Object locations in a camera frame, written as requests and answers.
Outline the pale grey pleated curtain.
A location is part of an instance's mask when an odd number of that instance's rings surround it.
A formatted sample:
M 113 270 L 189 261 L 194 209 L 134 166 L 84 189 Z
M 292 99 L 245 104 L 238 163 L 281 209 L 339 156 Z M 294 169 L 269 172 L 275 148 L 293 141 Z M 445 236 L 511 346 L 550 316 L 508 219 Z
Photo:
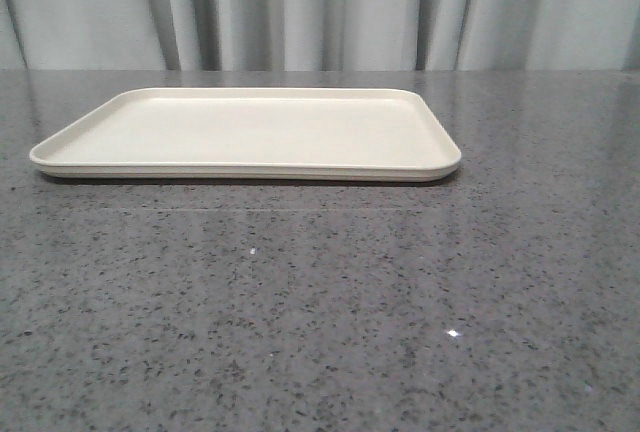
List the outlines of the pale grey pleated curtain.
M 627 70 L 639 0 L 1 0 L 31 70 Z

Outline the cream rectangular plastic tray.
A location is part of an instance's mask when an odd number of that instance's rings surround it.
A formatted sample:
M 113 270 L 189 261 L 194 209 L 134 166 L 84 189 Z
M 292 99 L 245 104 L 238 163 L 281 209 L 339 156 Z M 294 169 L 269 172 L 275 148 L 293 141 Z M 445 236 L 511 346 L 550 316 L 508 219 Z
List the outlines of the cream rectangular plastic tray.
M 461 161 L 416 93 L 380 88 L 144 88 L 29 154 L 53 177 L 428 182 Z

